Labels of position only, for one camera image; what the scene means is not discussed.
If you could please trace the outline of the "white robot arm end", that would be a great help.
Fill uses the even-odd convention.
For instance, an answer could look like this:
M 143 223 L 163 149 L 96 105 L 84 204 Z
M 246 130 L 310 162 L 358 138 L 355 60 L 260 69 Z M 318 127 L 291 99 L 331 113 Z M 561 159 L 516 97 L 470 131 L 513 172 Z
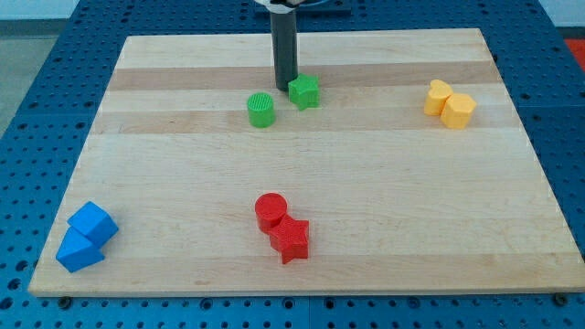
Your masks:
M 254 2 L 264 6 L 271 13 L 284 15 L 295 10 L 305 0 L 254 0 Z

